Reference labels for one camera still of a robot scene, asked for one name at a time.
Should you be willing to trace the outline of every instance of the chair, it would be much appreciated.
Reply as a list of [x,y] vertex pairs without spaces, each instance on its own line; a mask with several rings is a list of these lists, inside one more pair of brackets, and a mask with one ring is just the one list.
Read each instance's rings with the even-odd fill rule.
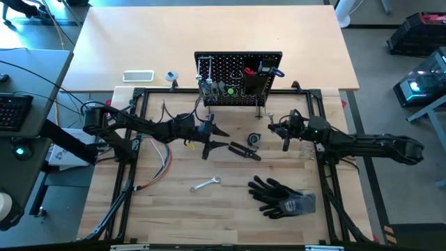
[[[29,1],[31,3],[38,3],[40,5],[39,9],[45,10],[45,5],[43,5],[43,3],[41,3],[39,0],[26,0],[26,1]],[[77,26],[82,27],[82,23],[76,18],[75,14],[72,11],[72,8],[68,5],[67,1],[66,0],[58,0],[58,1],[61,1],[63,3],[63,5],[67,8],[68,12],[71,14],[72,18],[75,20]],[[8,14],[8,6],[6,4],[4,4],[2,18],[3,18],[3,20],[5,20],[4,24],[6,26],[10,26],[10,25],[12,25],[12,23],[6,19],[6,14]]]

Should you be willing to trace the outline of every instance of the gray floor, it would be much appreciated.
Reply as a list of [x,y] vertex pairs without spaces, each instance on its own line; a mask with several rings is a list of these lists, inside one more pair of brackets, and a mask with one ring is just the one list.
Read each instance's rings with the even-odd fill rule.
[[[69,20],[63,6],[49,1],[58,20]],[[308,5],[322,4],[322,0],[258,0],[258,1],[204,1],[204,0],[95,0],[93,6],[196,6],[196,5]],[[441,0],[390,0],[391,15],[385,15],[380,0],[364,0],[351,15],[352,24],[399,24],[404,18],[417,11],[446,11],[446,2]],[[76,8],[78,17],[83,19],[88,8]],[[11,11],[9,17],[23,21],[23,16]],[[11,31],[0,25],[0,47],[29,47],[38,49],[60,49],[59,37],[53,26],[20,25]],[[63,30],[76,41],[79,28],[63,26]],[[385,41],[393,30],[344,29],[343,35],[351,56],[360,90],[355,94],[364,129],[368,133],[389,132],[408,135],[420,140],[425,146],[425,160],[416,166],[405,166],[391,160],[375,159],[381,192],[385,201],[390,223],[446,222],[446,191],[435,187],[434,182],[446,178],[445,152],[429,123],[409,124],[405,118],[410,112],[400,108],[392,87],[422,59],[406,56],[390,56]],[[66,49],[73,46],[66,38]],[[77,95],[81,100],[104,101],[111,94]],[[65,94],[59,94],[59,101],[71,108],[73,104]],[[350,132],[354,132],[349,106],[345,108]],[[59,108],[61,126],[68,126],[77,120],[70,112]],[[49,118],[54,120],[54,111]],[[372,192],[361,160],[360,178],[366,199],[369,217],[374,233],[379,233]],[[19,225],[7,232],[0,232],[0,248],[16,245],[57,243],[75,240],[77,228],[85,204],[87,188],[51,187],[44,200],[49,216],[46,219],[25,215]]]

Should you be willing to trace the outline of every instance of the keyboard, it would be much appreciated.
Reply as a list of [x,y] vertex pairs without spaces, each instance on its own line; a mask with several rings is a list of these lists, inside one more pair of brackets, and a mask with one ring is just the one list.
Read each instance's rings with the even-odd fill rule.
[[30,95],[0,93],[0,131],[19,131],[32,101]]

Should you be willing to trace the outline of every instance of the tape measure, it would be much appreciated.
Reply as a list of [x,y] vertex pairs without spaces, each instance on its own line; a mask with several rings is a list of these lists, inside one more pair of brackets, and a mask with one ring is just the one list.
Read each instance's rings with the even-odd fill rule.
[[252,146],[255,148],[260,147],[260,136],[260,133],[251,133],[247,139],[248,146]]

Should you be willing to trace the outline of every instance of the small white device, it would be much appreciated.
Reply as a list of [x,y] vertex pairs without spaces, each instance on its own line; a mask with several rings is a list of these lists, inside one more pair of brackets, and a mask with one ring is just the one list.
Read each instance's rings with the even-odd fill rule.
[[0,192],[0,221],[8,216],[12,207],[13,200],[11,199],[11,196],[4,192]]
[[153,70],[126,70],[123,82],[152,82],[154,75]]
[[[63,128],[63,130],[84,144],[91,144],[95,140],[94,136],[86,134],[81,129]],[[60,170],[63,171],[71,167],[85,167],[88,166],[89,163],[79,159],[60,146],[55,145],[51,157],[49,157],[49,165],[58,166]]]

